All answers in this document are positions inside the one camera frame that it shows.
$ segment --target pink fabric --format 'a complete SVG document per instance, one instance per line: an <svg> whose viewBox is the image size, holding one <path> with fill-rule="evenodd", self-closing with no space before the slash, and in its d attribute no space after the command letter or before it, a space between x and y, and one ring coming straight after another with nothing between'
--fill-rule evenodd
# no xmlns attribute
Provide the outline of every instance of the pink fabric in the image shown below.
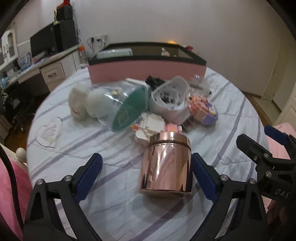
<svg viewBox="0 0 296 241"><path fill-rule="evenodd" d="M206 66L164 60L125 60L94 64L89 66L93 84L133 78L146 80L149 75L170 80L176 75L189 80L195 74L204 76Z"/></svg>
<svg viewBox="0 0 296 241"><path fill-rule="evenodd" d="M277 126L274 126L274 128L278 129L279 131L283 133L287 133L288 135L292 135L296 137L296 131L291 126L290 123L282 123ZM281 144L277 143L275 140L271 139L270 137L267 137L268 145L269 145L269 151L272 153L272 156L275 158L281 158L281 159L290 159L286 149ZM267 207L270 204L271 199L267 197L263 197L263 203L265 207L265 211L267 211Z"/></svg>
<svg viewBox="0 0 296 241"><path fill-rule="evenodd" d="M17 180L17 190L20 202L20 210L23 220L25 220L25 215L30 199L30 194L32 192L32 186L30 183L29 175L24 171L15 161L10 157L9 160L15 172ZM0 212L7 222L11 230L22 240L22 231L20 229L17 217L15 214L15 209L12 201L11 185L8 172L2 160L0 160Z"/></svg>

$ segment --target pink cushion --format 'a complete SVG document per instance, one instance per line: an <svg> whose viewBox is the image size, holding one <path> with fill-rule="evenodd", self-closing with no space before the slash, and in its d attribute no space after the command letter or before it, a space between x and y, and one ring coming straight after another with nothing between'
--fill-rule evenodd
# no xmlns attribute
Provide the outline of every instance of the pink cushion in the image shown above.
<svg viewBox="0 0 296 241"><path fill-rule="evenodd" d="M10 157L8 158L15 172L20 210L22 214L22 219L25 220L30 194L32 192L29 175L15 161L13 161ZM13 206L10 179L2 160L0 160L0 197L0 213L2 214L3 218L5 219L11 230L18 236L20 240L22 240L22 231L17 221L15 209Z"/></svg>
<svg viewBox="0 0 296 241"><path fill-rule="evenodd" d="M274 126L274 128L278 129L281 132L287 133L288 135L291 134L292 136L296 137L296 132L290 123L287 123L287 122L282 123L277 126ZM284 146L277 143L275 140L271 139L270 137L267 137L267 141L268 141L268 145L269 145L269 151L272 153L273 157L282 158L282 159L290 159ZM271 199L269 199L267 197L263 197L265 211L267 211L267 207L270 202L271 202Z"/></svg>

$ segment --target blue gripper pad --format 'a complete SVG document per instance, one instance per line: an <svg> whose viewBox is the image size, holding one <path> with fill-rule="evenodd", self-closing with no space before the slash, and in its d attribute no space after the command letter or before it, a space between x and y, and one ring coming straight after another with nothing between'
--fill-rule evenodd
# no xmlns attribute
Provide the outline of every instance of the blue gripper pad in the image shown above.
<svg viewBox="0 0 296 241"><path fill-rule="evenodd" d="M216 170L205 163L198 153L191 156L192 170L200 187L207 199L215 201L218 198L217 184L219 184L219 174Z"/></svg>
<svg viewBox="0 0 296 241"><path fill-rule="evenodd" d="M102 166L102 156L98 153L94 153L86 165L79 167L76 173L73 175L74 181L76 181L75 199L77 202L80 202L86 198L94 181L101 172Z"/></svg>
<svg viewBox="0 0 296 241"><path fill-rule="evenodd" d="M264 127L264 133L281 145L287 145L289 143L287 135L272 126Z"/></svg>

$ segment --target drawer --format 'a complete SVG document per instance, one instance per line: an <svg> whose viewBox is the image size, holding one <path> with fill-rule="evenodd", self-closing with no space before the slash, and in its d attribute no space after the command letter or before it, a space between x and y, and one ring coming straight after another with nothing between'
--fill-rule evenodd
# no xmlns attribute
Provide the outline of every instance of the drawer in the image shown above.
<svg viewBox="0 0 296 241"><path fill-rule="evenodd" d="M47 84L47 87L48 87L49 91L52 92L61 83L63 83L63 80Z"/></svg>
<svg viewBox="0 0 296 241"><path fill-rule="evenodd" d="M64 80L66 78L61 62L46 66L40 71L46 84Z"/></svg>

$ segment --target striped tablecloth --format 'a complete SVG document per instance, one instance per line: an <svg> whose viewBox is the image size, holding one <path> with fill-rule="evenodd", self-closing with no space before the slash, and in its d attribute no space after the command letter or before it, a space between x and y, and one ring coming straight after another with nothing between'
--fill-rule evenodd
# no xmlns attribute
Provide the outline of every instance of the striped tablecloth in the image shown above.
<svg viewBox="0 0 296 241"><path fill-rule="evenodd" d="M192 152L198 152L219 174L233 180L256 179L254 163L236 147L245 133L268 149L262 123L251 103L227 79L207 68L209 98L217 107L215 126L195 124L187 133ZM78 121L70 116L68 95L76 83L91 87L87 69L59 85L35 114L27 143L31 183L61 180L84 165L93 153L103 157L103 170L80 206L104 241L190 240L212 207L194 178L193 195L174 200L149 198L138 193L144 148L134 141L133 131L112 133L91 117ZM44 130L51 130L44 136ZM51 146L44 140L57 135ZM232 202L221 233L234 211ZM57 208L68 234L74 235L60 202Z"/></svg>

